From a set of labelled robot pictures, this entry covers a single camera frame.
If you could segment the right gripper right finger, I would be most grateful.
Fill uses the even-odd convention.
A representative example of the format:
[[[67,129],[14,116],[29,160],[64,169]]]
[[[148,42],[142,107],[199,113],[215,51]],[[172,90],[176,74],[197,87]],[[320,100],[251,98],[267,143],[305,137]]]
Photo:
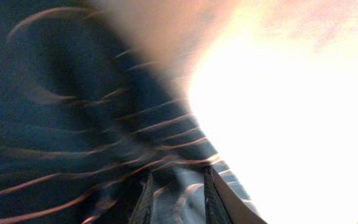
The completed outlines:
[[[266,224],[212,167],[204,170],[204,206],[207,224]]]

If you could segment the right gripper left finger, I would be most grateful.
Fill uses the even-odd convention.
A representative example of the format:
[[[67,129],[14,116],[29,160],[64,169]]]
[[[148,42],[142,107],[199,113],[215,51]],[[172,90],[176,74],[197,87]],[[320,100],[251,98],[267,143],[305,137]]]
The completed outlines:
[[[129,219],[129,224],[151,224],[154,208],[154,178],[152,174],[140,182],[141,193]]]

